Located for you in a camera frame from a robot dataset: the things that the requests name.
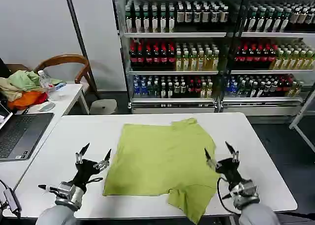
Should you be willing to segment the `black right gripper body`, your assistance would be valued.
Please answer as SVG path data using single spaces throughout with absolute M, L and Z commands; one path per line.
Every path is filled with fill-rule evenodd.
M 245 181 L 238 172 L 239 165 L 240 162 L 233 158 L 220 160 L 216 164 L 216 173 L 223 174 L 229 186 L 236 186 Z

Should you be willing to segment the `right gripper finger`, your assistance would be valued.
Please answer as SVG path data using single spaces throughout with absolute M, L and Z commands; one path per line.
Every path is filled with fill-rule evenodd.
M 233 146 L 229 144 L 227 141 L 225 142 L 230 154 L 232 155 L 231 158 L 227 159 L 227 162 L 229 163 L 239 163 L 239 151 L 235 151 Z
M 207 165 L 212 169 L 212 170 L 216 170 L 218 168 L 218 163 L 215 159 L 211 158 L 210 154 L 208 153 L 208 151 L 206 150 L 206 148 L 204 148 L 205 151 L 205 156 L 206 156 L 206 162 Z

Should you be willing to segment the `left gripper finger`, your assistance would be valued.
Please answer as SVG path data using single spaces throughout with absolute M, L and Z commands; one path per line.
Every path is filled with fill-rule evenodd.
M 98 170 L 98 171 L 103 171 L 105 170 L 109 164 L 110 164 L 110 155 L 111 155 L 111 149 L 108 151 L 108 153 L 106 154 L 104 160 L 100 161 L 99 163 L 96 163 L 93 165 L 93 168 L 95 170 Z
M 76 156 L 76 164 L 82 164 L 83 163 L 83 156 L 84 154 L 86 153 L 88 147 L 89 147 L 89 143 L 86 144 L 81 150 L 79 153 L 75 153 L 75 156 Z

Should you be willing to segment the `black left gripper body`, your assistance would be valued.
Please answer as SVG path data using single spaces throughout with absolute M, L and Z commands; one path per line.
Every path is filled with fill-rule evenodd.
M 79 161 L 75 164 L 77 169 L 77 173 L 73 178 L 75 186 L 85 186 L 93 175 L 99 174 L 99 169 L 96 169 L 94 166 L 97 162 L 86 159 L 82 159 L 81 162 Z

